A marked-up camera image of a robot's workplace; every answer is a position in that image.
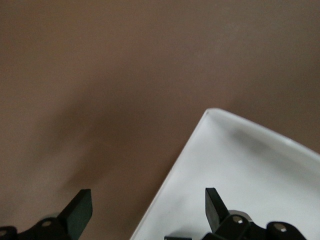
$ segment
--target bolt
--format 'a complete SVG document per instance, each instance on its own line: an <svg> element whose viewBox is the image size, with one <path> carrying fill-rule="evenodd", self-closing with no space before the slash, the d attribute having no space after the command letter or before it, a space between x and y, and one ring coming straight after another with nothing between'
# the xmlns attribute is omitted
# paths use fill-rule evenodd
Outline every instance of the bolt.
<svg viewBox="0 0 320 240"><path fill-rule="evenodd" d="M275 223L275 224L273 224L273 226L274 226L278 231L280 231L280 232L283 232L283 233L284 233L284 232L287 231L285 225L283 225L283 224L281 224L281 223Z"/></svg>
<svg viewBox="0 0 320 240"><path fill-rule="evenodd" d="M50 220L44 221L44 222L41 224L42 227L48 227L48 226L50 226L50 225L51 225L51 221L50 221Z"/></svg>
<svg viewBox="0 0 320 240"><path fill-rule="evenodd" d="M7 230L0 230L0 237L7 234Z"/></svg>
<svg viewBox="0 0 320 240"><path fill-rule="evenodd" d="M242 224L244 221L242 220L241 217L239 216L233 216L232 217L233 221L235 221L237 224Z"/></svg>

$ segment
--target silver screw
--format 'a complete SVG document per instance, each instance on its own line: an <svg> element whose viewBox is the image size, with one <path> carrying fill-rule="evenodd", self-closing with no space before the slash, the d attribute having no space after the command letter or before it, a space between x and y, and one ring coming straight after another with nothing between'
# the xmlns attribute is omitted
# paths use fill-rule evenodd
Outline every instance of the silver screw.
<svg viewBox="0 0 320 240"><path fill-rule="evenodd" d="M41 224L42 227L48 227L48 226L50 226L50 225L51 225L51 221L50 221L50 220L44 221L44 222Z"/></svg>
<svg viewBox="0 0 320 240"><path fill-rule="evenodd" d="M275 224L273 224L273 226L274 226L277 230L279 230L280 232L283 232L283 233L284 233L284 232L287 231L285 225L283 225L283 224L281 224L281 223L275 223Z"/></svg>
<svg viewBox="0 0 320 240"><path fill-rule="evenodd" d="M242 224L244 221L242 220L241 217L239 216L233 216L232 217L233 221L235 221L237 224Z"/></svg>
<svg viewBox="0 0 320 240"><path fill-rule="evenodd" d="M7 234L7 230L1 230L0 231L0 237L4 236Z"/></svg>

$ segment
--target brown surface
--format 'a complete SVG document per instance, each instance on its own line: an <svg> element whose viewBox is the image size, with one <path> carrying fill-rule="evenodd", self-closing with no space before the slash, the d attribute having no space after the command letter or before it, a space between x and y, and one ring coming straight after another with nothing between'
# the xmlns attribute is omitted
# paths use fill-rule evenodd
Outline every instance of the brown surface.
<svg viewBox="0 0 320 240"><path fill-rule="evenodd" d="M320 1L0 1L0 225L92 188L128 239L207 108L320 152Z"/></svg>

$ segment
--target white dish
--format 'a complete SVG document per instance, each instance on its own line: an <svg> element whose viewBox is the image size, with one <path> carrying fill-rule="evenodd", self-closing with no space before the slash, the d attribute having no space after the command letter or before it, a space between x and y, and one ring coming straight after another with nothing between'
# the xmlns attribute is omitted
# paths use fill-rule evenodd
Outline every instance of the white dish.
<svg viewBox="0 0 320 240"><path fill-rule="evenodd" d="M205 188L226 207L265 228L294 225L320 239L320 155L265 127L221 109L208 109L131 240L164 236L202 239L210 227Z"/></svg>

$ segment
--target white tray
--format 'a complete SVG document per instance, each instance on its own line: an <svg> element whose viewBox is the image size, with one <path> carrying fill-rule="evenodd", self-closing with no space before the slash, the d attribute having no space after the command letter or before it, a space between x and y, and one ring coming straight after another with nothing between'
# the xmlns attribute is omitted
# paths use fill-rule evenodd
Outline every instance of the white tray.
<svg viewBox="0 0 320 240"><path fill-rule="evenodd" d="M210 227L205 188L230 210L294 225L320 239L320 155L265 127L208 109L142 218L131 240L201 239Z"/></svg>

